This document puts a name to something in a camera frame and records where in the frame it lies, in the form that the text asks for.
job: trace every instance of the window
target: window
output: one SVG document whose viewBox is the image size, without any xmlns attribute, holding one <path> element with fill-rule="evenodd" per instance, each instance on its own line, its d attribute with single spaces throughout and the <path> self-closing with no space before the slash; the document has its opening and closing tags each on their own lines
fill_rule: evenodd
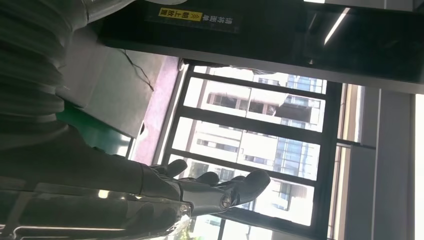
<svg viewBox="0 0 424 240">
<path fill-rule="evenodd" d="M 263 114 L 264 104 L 260 102 L 251 101 L 249 106 L 249 112 Z"/>
<path fill-rule="evenodd" d="M 236 146 L 230 146 L 230 145 L 227 145 L 227 144 L 216 143 L 216 142 L 213 142 L 213 141 L 206 141 L 206 140 L 202 140 L 202 139 L 198 139 L 197 144 L 203 145 L 203 146 L 206 146 L 206 147 L 215 148 L 215 149 L 221 149 L 221 150 L 225 150 L 225 151 L 229 151 L 229 152 L 234 152 L 234 153 L 237 153 L 239 151 L 239 148 L 236 147 Z"/>
<path fill-rule="evenodd" d="M 269 85 L 274 85 L 274 86 L 279 86 L 280 83 L 277 80 L 272 80 L 272 79 L 265 79 L 265 78 L 259 78 L 259 80 L 257 81 L 260 84 L 269 84 Z"/>
<path fill-rule="evenodd" d="M 291 184 L 280 182 L 279 188 L 273 190 L 274 192 L 277 192 L 279 198 L 275 203 L 272 203 L 272 206 L 284 211 L 288 211 L 290 208 L 291 190 Z"/>
<path fill-rule="evenodd" d="M 212 103 L 213 105 L 222 106 L 226 108 L 235 109 L 237 105 L 237 98 L 234 97 L 214 95 L 210 93 L 207 99 L 208 103 Z"/>
<path fill-rule="evenodd" d="M 305 76 L 289 75 L 286 87 L 314 93 L 325 93 L 326 85 L 327 82 L 325 80 Z"/>
<path fill-rule="evenodd" d="M 257 157 L 257 156 L 250 156 L 250 155 L 244 155 L 244 160 L 249 161 L 249 162 L 253 162 L 253 163 L 271 165 L 271 166 L 273 164 L 272 160 L 265 159 L 265 158 L 262 158 L 262 157 Z"/>
<path fill-rule="evenodd" d="M 209 165 L 200 163 L 200 162 L 193 162 L 190 167 L 190 178 L 198 178 L 200 175 L 206 173 L 208 171 Z"/>
<path fill-rule="evenodd" d="M 276 105 L 266 105 L 266 115 L 274 115 L 276 113 L 278 106 Z"/>
<path fill-rule="evenodd" d="M 238 105 L 238 109 L 246 111 L 248 109 L 248 101 L 240 99 L 240 104 Z"/>
<path fill-rule="evenodd" d="M 341 84 L 281 73 L 262 77 L 248 69 L 208 68 L 199 73 L 189 67 L 163 164 L 168 156 L 186 159 L 190 166 L 183 173 L 186 177 L 194 162 L 207 163 L 193 171 L 199 174 L 208 168 L 221 181 L 264 169 L 271 183 L 255 201 L 216 216 L 256 226 L 272 222 L 267 227 L 279 231 L 290 227 L 304 237 L 324 239 L 328 219 L 320 212 L 328 209 L 331 198 L 329 159 L 336 142 L 332 133 L 337 132 L 333 123 L 338 120 Z M 211 221 L 208 226 L 219 228 Z M 241 238 L 229 239 L 248 234 L 251 239 L 273 238 L 252 234 L 250 228 L 231 231 Z"/>
<path fill-rule="evenodd" d="M 218 175 L 220 182 L 227 182 L 234 178 L 234 170 L 216 167 L 213 172 Z"/>
</svg>

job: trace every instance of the fluorescent light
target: fluorescent light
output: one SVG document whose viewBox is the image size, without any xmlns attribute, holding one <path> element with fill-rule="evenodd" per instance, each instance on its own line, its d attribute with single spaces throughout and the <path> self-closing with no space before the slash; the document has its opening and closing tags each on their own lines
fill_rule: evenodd
<svg viewBox="0 0 424 240">
<path fill-rule="evenodd" d="M 107 199 L 109 196 L 109 191 L 108 190 L 99 190 L 98 191 L 98 197 L 101 199 Z"/>
<path fill-rule="evenodd" d="M 326 0 L 303 0 L 305 2 L 323 4 Z"/>
<path fill-rule="evenodd" d="M 343 10 L 343 12 L 340 14 L 340 16 L 338 17 L 338 19 L 335 22 L 334 26 L 332 26 L 332 29 L 330 30 L 330 32 L 328 33 L 327 37 L 325 38 L 324 45 L 330 40 L 331 36 L 336 31 L 336 29 L 339 27 L 339 24 L 343 21 L 343 19 L 345 18 L 346 14 L 348 14 L 349 10 L 350 10 L 350 8 L 349 7 L 346 7 Z"/>
</svg>

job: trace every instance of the wall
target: wall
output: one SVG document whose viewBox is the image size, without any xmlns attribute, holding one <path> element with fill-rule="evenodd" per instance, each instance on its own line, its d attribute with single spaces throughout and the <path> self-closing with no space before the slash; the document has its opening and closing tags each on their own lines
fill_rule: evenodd
<svg viewBox="0 0 424 240">
<path fill-rule="evenodd" d="M 411 95 L 380 91 L 373 238 L 408 239 Z"/>
<path fill-rule="evenodd" d="M 337 239 L 408 240 L 413 225 L 412 95 L 366 88 L 364 99 L 361 141 L 376 143 L 376 150 L 351 149 L 348 192 L 341 196 L 344 228 Z"/>
</svg>

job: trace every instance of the black panel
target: black panel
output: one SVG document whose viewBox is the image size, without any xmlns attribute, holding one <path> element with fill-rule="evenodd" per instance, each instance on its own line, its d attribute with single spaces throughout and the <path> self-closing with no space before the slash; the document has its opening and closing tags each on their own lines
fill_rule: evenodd
<svg viewBox="0 0 424 240">
<path fill-rule="evenodd" d="M 344 6 L 301 0 L 190 0 L 174 8 L 226 11 L 241 17 L 239 33 L 145 21 L 158 5 L 137 1 L 106 19 L 101 38 L 112 47 L 143 43 L 280 64 L 418 83 L 424 16 L 351 8 L 324 45 Z"/>
</svg>

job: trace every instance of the glass pane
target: glass pane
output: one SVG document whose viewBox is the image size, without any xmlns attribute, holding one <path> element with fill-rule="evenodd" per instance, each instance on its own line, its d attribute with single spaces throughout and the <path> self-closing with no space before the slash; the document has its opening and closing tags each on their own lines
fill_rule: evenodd
<svg viewBox="0 0 424 240">
<path fill-rule="evenodd" d="M 321 132 L 326 101 L 193 77 L 184 105 Z"/>
<path fill-rule="evenodd" d="M 188 227 L 179 233 L 171 233 L 171 235 L 158 240 L 217 240 L 220 233 L 220 225 L 220 217 L 212 215 L 197 216 L 191 218 Z"/>
<path fill-rule="evenodd" d="M 320 146 L 181 117 L 174 149 L 301 178 L 317 178 Z"/>
<path fill-rule="evenodd" d="M 226 220 L 222 240 L 272 240 L 273 231 Z"/>
<path fill-rule="evenodd" d="M 231 220 L 225 221 L 222 240 L 305 240 L 293 234 L 249 226 Z"/>
<path fill-rule="evenodd" d="M 272 71 L 263 71 L 247 67 L 210 67 L 196 66 L 194 71 L 202 74 L 240 79 L 261 84 L 281 86 L 307 92 L 325 94 L 327 81 L 313 77 L 291 75 Z"/>
<path fill-rule="evenodd" d="M 184 159 L 172 155 L 171 160 Z M 246 171 L 226 168 L 195 159 L 186 158 L 187 169 L 177 178 L 197 178 L 206 172 L 218 174 L 221 182 L 236 176 L 247 176 Z M 271 183 L 254 201 L 239 205 L 239 208 L 255 211 L 270 217 L 292 221 L 309 226 L 311 224 L 314 188 L 289 181 L 271 179 Z"/>
</svg>

